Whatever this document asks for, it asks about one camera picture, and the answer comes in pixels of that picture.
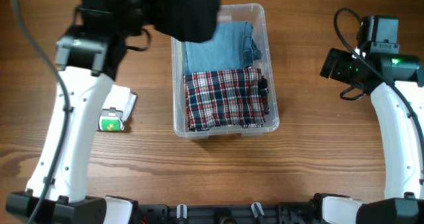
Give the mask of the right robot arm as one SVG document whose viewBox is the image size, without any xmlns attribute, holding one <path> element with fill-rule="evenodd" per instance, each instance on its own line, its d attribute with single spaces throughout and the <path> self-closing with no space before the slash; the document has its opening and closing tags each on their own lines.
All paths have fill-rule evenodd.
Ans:
<svg viewBox="0 0 424 224">
<path fill-rule="evenodd" d="M 357 47 L 330 49 L 321 76 L 348 84 L 343 100 L 370 96 L 382 136 L 384 199 L 372 203 L 316 194 L 315 218 L 327 223 L 423 222 L 423 64 L 399 53 L 398 19 L 360 19 Z M 359 89 L 360 94 L 347 94 Z"/>
</svg>

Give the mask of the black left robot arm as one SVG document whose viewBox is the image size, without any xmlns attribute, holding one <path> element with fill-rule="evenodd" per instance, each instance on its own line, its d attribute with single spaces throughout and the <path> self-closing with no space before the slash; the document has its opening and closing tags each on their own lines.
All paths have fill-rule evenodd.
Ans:
<svg viewBox="0 0 424 224">
<path fill-rule="evenodd" d="M 151 0 L 82 0 L 48 61 L 56 98 L 40 160 L 6 210 L 25 223 L 129 223 L 137 202 L 87 194 L 87 167 L 101 110 L 127 52 L 152 20 Z"/>
</svg>

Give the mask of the black garment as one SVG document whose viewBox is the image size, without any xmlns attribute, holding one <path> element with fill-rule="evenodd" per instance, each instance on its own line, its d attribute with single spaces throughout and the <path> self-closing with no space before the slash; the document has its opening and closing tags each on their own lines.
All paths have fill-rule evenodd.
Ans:
<svg viewBox="0 0 424 224">
<path fill-rule="evenodd" d="M 211 40 L 221 0 L 156 0 L 155 29 L 181 42 Z"/>
</svg>

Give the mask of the red blue plaid shirt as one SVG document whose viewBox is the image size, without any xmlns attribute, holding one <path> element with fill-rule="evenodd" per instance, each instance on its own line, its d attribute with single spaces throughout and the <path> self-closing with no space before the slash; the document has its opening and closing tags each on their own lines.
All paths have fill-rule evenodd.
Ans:
<svg viewBox="0 0 424 224">
<path fill-rule="evenodd" d="M 195 72 L 184 76 L 187 127 L 261 128 L 269 114 L 268 80 L 260 68 Z"/>
</svg>

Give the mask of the white printed t-shirt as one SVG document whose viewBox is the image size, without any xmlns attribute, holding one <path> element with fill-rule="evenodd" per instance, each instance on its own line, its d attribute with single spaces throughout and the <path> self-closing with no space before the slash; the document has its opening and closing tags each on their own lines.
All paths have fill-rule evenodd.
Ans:
<svg viewBox="0 0 424 224">
<path fill-rule="evenodd" d="M 102 106 L 98 131 L 124 131 L 127 120 L 133 112 L 137 95 L 128 87 L 113 85 Z"/>
</svg>

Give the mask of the blue jeans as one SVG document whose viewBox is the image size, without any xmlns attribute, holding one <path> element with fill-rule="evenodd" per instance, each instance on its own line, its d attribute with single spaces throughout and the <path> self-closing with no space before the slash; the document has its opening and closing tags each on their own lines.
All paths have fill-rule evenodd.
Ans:
<svg viewBox="0 0 424 224">
<path fill-rule="evenodd" d="M 252 23 L 235 21 L 219 23 L 211 40 L 184 42 L 185 73 L 249 68 L 262 58 L 253 39 Z"/>
</svg>

